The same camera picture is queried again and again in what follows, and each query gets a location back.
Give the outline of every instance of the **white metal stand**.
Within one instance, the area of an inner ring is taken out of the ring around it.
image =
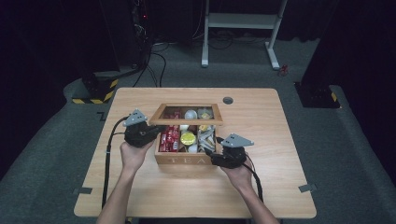
[[[282,22],[283,12],[288,0],[282,0],[280,9],[276,15],[259,15],[259,14],[233,14],[233,13],[209,13],[209,0],[206,0],[205,10],[205,34],[204,45],[202,50],[202,67],[209,66],[209,49],[207,45],[209,27],[223,27],[223,28],[248,28],[248,29],[264,29],[273,30],[270,42],[265,42],[265,48],[271,60],[271,65],[274,70],[279,69],[274,53],[274,43],[276,40],[277,31]]]

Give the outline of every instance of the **gray carpet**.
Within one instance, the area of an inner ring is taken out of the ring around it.
[[[312,219],[286,219],[283,223],[396,223],[396,189],[371,150],[342,89],[332,86],[342,108],[318,109],[302,107],[293,87],[295,81],[301,80],[318,41],[276,41],[276,56],[290,69],[285,77],[272,70],[263,42],[248,41],[234,41],[227,49],[209,49],[207,68],[201,67],[200,46],[155,46],[153,51],[166,59],[162,86],[278,91],[307,181],[318,186],[312,192],[318,215]],[[226,44],[211,41],[217,48]],[[159,85],[162,58],[152,55],[149,66]],[[132,87],[137,78],[138,74],[123,77],[117,88]],[[111,102],[72,104],[79,82],[64,88],[68,103],[41,128],[1,181],[1,224],[95,222],[94,217],[74,215],[78,197],[74,190],[82,186],[104,125],[98,113],[106,114]],[[149,71],[136,87],[155,87]],[[197,223],[187,220],[172,223]]]

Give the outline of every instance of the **black cable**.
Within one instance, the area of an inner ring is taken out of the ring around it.
[[[258,38],[258,37],[254,37],[252,40],[239,40],[239,39],[234,39],[233,42],[234,43],[238,43],[238,44],[258,44],[261,42],[265,42],[267,38]]]
[[[154,71],[152,70],[152,68],[149,65],[148,65],[148,71],[151,74],[151,78],[154,81],[155,87],[157,87],[157,78],[155,77],[155,73],[154,73]]]
[[[207,44],[210,48],[212,48],[212,49],[227,49],[227,48],[229,48],[232,44],[233,44],[233,38],[230,36],[230,38],[229,39],[225,39],[225,40],[220,40],[220,39],[217,39],[218,41],[230,41],[230,43],[227,45],[227,46],[225,46],[225,47],[223,47],[223,48],[217,48],[217,47],[214,47],[213,45],[210,45],[210,44]]]
[[[147,68],[148,68],[148,67],[145,66],[145,69],[143,69],[142,72],[139,74],[139,77],[137,78],[136,82],[134,83],[134,85],[133,85],[132,87],[135,87],[135,86],[136,86],[137,82],[139,82],[140,78],[142,77],[143,73],[145,73],[145,71],[146,71]]]
[[[199,16],[199,20],[198,20],[198,26],[197,26],[197,29],[195,30],[195,33],[192,35],[192,39],[194,39],[196,36],[196,34],[198,33],[198,30],[199,30],[199,28],[200,28],[200,26],[201,26],[201,22],[202,22],[202,17],[203,17],[203,15],[204,15],[204,0],[202,0],[201,1],[201,13],[200,13],[200,16]]]
[[[170,46],[170,43],[169,43],[169,42],[157,43],[157,44],[154,44],[153,46],[160,46],[160,45],[162,45],[162,44],[166,44],[166,47],[165,47],[164,49],[157,49],[157,50],[154,50],[154,51],[152,51],[152,52],[158,53],[158,52],[161,52],[161,51],[164,51],[164,50],[168,49],[169,46]]]
[[[162,87],[163,86],[163,72],[165,71],[165,68],[166,68],[166,60],[161,54],[158,54],[158,53],[152,53],[152,54],[155,54],[155,55],[163,58],[163,70],[161,71],[161,76],[160,76],[160,87]]]
[[[107,143],[107,148],[106,148],[106,167],[105,167],[105,181],[103,185],[103,195],[102,195],[102,208],[105,206],[106,200],[107,200],[107,188],[108,188],[108,178],[109,178],[109,173],[110,173],[110,151],[111,151],[111,141],[113,140],[113,136],[115,135],[114,132],[117,129],[117,126],[125,120],[127,120],[128,117],[122,118],[113,127],[113,131],[111,131],[111,135],[108,138],[108,143]]]
[[[257,193],[259,194],[260,200],[264,202],[262,198],[262,182],[260,181],[259,176],[248,165],[244,163],[242,163],[242,165],[244,165],[253,174],[254,178],[256,179],[257,191],[258,191]]]
[[[247,154],[247,158],[250,160],[251,166],[253,167],[253,171],[256,172],[256,167],[254,167],[253,160],[249,157],[248,153],[246,154]]]

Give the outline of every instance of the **hand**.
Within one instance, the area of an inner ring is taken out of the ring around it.
[[[251,168],[251,162],[245,161],[245,164]],[[234,169],[220,167],[222,171],[228,176],[233,187],[237,190],[253,188],[251,185],[251,172],[243,165]]]
[[[133,147],[126,142],[120,145],[121,158],[122,158],[122,170],[128,172],[137,172],[142,166],[146,153],[152,146],[154,141],[146,144],[143,147]]]

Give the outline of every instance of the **yellow can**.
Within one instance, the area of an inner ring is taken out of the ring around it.
[[[180,136],[180,142],[184,146],[191,146],[196,142],[196,137],[193,133],[191,132],[185,132]]]

